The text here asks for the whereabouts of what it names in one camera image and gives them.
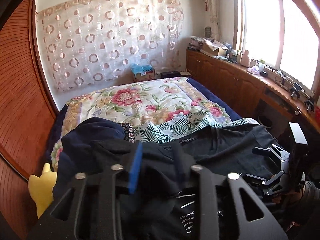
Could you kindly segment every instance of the patterned fabric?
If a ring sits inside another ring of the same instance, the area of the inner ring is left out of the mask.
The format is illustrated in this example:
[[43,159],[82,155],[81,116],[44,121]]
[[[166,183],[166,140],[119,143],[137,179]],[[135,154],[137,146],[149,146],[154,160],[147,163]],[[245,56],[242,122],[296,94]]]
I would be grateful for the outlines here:
[[221,128],[225,126],[237,126],[246,123],[259,124],[252,118],[243,118],[228,124],[219,124],[210,112],[199,111],[188,115],[177,116],[169,122],[155,125],[151,122],[135,128],[135,139],[142,142],[166,143],[182,138],[196,132],[208,125]]
[[110,87],[73,98],[67,102],[67,106],[60,140],[51,153],[55,170],[62,151],[61,137],[94,116],[138,127],[146,122],[161,124],[179,115],[203,110],[211,113],[218,124],[231,122],[225,109],[205,98],[187,82],[186,77]]
[[119,125],[121,125],[124,129],[124,139],[126,141],[134,143],[135,139],[133,135],[133,126],[127,122],[121,122]]
[[36,14],[46,76],[62,93],[128,78],[137,62],[159,73],[180,70],[183,18],[180,0],[69,0],[49,7]]

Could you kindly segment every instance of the window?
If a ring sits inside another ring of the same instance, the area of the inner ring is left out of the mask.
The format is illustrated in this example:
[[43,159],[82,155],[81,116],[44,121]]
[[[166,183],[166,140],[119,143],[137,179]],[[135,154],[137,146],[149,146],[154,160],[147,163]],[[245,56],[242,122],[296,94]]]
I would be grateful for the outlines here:
[[242,0],[243,46],[299,83],[310,94],[319,39],[292,0]]

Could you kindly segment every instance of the red object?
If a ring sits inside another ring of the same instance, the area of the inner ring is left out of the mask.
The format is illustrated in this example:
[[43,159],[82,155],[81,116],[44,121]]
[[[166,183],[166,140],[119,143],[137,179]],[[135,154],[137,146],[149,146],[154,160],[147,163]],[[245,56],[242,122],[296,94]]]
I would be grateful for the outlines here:
[[316,113],[316,121],[320,125],[320,108],[315,106],[315,113]]

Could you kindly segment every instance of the wooden wardrobe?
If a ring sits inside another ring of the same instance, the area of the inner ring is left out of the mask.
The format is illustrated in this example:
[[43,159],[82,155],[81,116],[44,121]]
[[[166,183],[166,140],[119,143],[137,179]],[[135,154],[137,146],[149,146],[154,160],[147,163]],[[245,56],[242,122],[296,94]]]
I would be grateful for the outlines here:
[[26,179],[41,174],[55,120],[34,64],[32,2],[23,0],[0,31],[0,212],[21,239],[37,220]]

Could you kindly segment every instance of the cabinet door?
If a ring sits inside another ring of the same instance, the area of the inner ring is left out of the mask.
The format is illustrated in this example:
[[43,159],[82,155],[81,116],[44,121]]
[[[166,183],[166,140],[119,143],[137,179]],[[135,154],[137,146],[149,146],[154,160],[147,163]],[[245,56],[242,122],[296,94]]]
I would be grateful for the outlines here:
[[206,59],[202,64],[202,84],[212,93],[217,95],[220,68],[211,59]]
[[238,70],[233,66],[224,65],[223,63],[219,63],[219,67],[219,85],[217,86],[216,95],[232,108]]
[[187,62],[186,62],[187,71],[189,71],[194,79],[199,78],[199,57],[193,51],[187,50]]
[[233,110],[243,118],[253,117],[253,112],[263,90],[263,84],[251,74],[241,73],[236,78],[236,88]]

